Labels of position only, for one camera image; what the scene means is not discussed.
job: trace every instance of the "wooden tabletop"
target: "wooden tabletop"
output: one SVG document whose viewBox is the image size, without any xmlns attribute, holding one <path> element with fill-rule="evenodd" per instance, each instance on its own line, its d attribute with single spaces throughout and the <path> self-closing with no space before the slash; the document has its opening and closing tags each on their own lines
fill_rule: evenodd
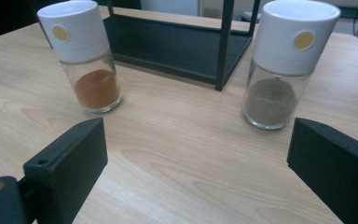
<svg viewBox="0 0 358 224">
<path fill-rule="evenodd" d="M 251 56 L 252 47 L 222 91 L 116 62 L 123 100 L 95 115 L 80 107 L 39 24 L 1 35 L 0 176 L 20 180 L 38 151 L 103 117 L 109 162 L 75 223 L 340 223 L 287 165 L 294 120 L 279 131 L 245 121 Z M 357 37 L 331 35 L 296 117 L 358 140 Z"/>
</svg>

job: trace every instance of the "black metal frame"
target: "black metal frame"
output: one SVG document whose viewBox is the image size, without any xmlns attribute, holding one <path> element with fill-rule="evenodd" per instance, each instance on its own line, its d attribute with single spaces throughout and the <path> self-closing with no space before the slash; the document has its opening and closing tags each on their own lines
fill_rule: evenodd
<svg viewBox="0 0 358 224">
<path fill-rule="evenodd" d="M 215 85 L 221 91 L 250 46 L 260 0 L 254 1 L 249 30 L 231 30 L 234 0 L 225 0 L 221 29 L 116 15 L 106 0 L 104 19 L 115 60 Z"/>
</svg>

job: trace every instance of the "black shelf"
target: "black shelf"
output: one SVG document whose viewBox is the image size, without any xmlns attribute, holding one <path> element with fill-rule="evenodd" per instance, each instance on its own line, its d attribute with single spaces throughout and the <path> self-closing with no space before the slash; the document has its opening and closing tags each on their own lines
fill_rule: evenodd
<svg viewBox="0 0 358 224">
<path fill-rule="evenodd" d="M 249 31 L 232 31 L 233 6 L 234 0 L 225 0 L 221 29 L 115 15 L 113 10 L 103 22 L 115 60 L 211 83 L 221 91 L 255 28 L 253 18 Z"/>
</svg>

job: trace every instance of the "yellow dot sticker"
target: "yellow dot sticker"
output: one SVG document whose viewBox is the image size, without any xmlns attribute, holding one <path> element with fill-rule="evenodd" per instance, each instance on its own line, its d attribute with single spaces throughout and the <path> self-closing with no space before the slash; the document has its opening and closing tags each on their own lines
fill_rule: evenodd
<svg viewBox="0 0 358 224">
<path fill-rule="evenodd" d="M 313 35 L 313 33 L 303 32 L 296 36 L 295 47 L 297 49 L 307 49 L 312 45 L 314 39 L 315 36 Z"/>
<path fill-rule="evenodd" d="M 57 37 L 57 39 L 62 41 L 67 40 L 69 38 L 68 32 L 66 32 L 66 30 L 61 26 L 54 26 L 53 34 L 55 37 Z"/>
</svg>

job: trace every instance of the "white cap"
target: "white cap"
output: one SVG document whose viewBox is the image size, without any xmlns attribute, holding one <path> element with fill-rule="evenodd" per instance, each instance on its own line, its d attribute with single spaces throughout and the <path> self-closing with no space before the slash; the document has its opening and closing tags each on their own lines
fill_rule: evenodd
<svg viewBox="0 0 358 224">
<path fill-rule="evenodd" d="M 310 74 L 339 15 L 339 8 L 316 1 L 265 4 L 255 39 L 255 63 L 277 74 Z"/>
<path fill-rule="evenodd" d="M 37 16 L 60 61 L 83 63 L 106 53 L 109 41 L 98 4 L 67 1 L 41 8 Z"/>
</svg>

